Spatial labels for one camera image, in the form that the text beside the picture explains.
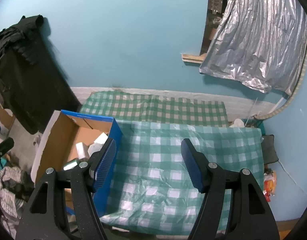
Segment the white square charger cube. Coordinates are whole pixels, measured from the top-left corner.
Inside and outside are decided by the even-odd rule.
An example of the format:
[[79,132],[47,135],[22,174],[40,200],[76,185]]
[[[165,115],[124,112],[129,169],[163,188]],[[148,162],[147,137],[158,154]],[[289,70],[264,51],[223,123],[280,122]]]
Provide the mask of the white square charger cube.
[[102,133],[101,135],[99,135],[95,140],[94,143],[95,144],[100,144],[103,145],[108,139],[108,135],[106,133]]

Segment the green checkered plastic tablecloth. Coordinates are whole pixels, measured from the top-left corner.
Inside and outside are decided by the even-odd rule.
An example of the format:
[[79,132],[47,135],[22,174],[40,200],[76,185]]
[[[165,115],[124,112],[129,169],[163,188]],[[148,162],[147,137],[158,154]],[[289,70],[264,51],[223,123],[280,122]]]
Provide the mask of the green checkered plastic tablecloth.
[[123,136],[100,219],[109,226],[153,235],[190,233],[203,195],[193,187],[183,162],[185,138],[209,161],[236,172],[248,168],[258,184],[263,183],[258,128],[123,120],[118,125]]

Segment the white oblong charger case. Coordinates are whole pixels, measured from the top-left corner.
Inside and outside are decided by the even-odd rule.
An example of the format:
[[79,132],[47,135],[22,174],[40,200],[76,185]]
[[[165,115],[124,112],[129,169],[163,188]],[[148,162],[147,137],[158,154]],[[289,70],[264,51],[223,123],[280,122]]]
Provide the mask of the white oblong charger case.
[[90,155],[88,153],[89,147],[85,145],[83,142],[78,142],[76,145],[78,159],[89,159]]

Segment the black hanging garment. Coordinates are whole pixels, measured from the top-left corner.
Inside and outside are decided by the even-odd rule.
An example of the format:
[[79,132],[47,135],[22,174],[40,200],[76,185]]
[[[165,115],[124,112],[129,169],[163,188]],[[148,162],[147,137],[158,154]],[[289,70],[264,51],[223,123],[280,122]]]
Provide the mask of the black hanging garment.
[[23,16],[0,32],[0,104],[30,134],[43,132],[55,110],[81,104],[48,51],[42,15]]

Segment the wooden ledge piece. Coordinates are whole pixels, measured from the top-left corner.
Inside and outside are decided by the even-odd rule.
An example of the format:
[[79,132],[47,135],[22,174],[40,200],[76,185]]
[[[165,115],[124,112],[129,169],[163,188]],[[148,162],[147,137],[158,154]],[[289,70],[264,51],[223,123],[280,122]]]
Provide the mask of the wooden ledge piece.
[[198,56],[190,55],[190,54],[182,54],[181,58],[183,62],[201,64],[204,61],[205,56],[206,56],[206,53],[203,53]]

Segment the striped black white clothing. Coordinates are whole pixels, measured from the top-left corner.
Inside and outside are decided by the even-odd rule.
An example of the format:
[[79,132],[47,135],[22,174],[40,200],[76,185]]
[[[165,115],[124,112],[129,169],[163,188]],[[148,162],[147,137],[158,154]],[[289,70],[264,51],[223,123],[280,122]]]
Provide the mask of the striped black white clothing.
[[12,192],[12,187],[25,185],[25,171],[19,167],[4,167],[0,171],[1,222],[7,233],[15,239],[26,201]]

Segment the green metal tin can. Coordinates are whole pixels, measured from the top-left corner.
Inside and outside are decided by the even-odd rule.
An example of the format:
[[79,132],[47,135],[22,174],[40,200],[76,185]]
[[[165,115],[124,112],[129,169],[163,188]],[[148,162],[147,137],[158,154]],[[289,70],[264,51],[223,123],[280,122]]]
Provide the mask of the green metal tin can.
[[64,171],[71,170],[72,168],[79,165],[79,163],[80,163],[80,160],[78,158],[72,159],[63,166],[63,170]]

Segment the white UK plug adapter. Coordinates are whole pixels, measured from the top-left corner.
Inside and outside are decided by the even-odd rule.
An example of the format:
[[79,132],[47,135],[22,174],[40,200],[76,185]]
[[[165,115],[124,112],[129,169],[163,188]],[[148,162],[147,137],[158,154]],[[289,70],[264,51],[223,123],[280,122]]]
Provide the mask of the white UK plug adapter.
[[99,152],[103,147],[103,144],[93,143],[88,148],[88,154],[91,157],[95,152]]

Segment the dark grey cushion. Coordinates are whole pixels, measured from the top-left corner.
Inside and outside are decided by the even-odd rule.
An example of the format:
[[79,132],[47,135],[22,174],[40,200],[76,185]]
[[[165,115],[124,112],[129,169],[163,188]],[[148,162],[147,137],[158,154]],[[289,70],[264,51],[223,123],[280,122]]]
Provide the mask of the dark grey cushion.
[[274,147],[274,135],[262,136],[261,149],[265,165],[276,163],[279,161]]

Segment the silver foil curtain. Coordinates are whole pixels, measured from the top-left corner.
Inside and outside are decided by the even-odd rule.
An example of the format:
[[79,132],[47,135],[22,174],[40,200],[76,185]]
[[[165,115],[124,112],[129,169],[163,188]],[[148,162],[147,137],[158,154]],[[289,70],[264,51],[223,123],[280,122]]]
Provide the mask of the silver foil curtain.
[[199,71],[291,95],[306,47],[307,14],[298,0],[228,0]]

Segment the small-check green cloth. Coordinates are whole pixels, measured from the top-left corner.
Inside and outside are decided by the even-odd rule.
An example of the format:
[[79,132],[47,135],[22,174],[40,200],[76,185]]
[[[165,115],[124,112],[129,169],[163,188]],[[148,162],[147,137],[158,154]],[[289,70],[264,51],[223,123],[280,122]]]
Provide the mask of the small-check green cloth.
[[117,120],[163,124],[227,127],[222,101],[130,94],[119,90],[92,93],[82,105],[83,114],[111,116]]

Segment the blue cardboard box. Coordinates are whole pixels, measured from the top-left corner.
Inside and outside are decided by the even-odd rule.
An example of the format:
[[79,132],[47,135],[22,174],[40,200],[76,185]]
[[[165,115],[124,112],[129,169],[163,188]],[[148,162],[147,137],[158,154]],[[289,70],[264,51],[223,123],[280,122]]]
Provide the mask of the blue cardboard box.
[[102,133],[116,142],[116,149],[123,133],[115,118],[81,114],[70,111],[54,111],[43,132],[31,170],[31,179],[37,184],[49,167],[63,169],[69,161],[78,157],[76,144],[89,146]]

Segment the white round cup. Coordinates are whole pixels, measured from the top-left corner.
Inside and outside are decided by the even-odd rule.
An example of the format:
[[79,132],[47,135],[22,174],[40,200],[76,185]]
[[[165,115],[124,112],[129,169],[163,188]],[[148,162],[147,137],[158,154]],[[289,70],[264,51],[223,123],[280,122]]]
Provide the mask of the white round cup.
[[230,127],[242,128],[245,127],[245,123],[241,119],[235,119],[230,125]]

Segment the orange snack packet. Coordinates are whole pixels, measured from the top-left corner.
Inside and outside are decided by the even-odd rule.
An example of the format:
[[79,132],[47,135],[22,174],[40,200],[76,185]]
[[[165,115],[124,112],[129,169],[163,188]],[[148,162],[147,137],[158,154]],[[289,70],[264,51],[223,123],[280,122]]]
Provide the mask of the orange snack packet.
[[275,189],[277,185],[277,175],[273,170],[268,170],[264,173],[264,187],[263,194],[267,200],[270,202],[270,197],[275,195]]

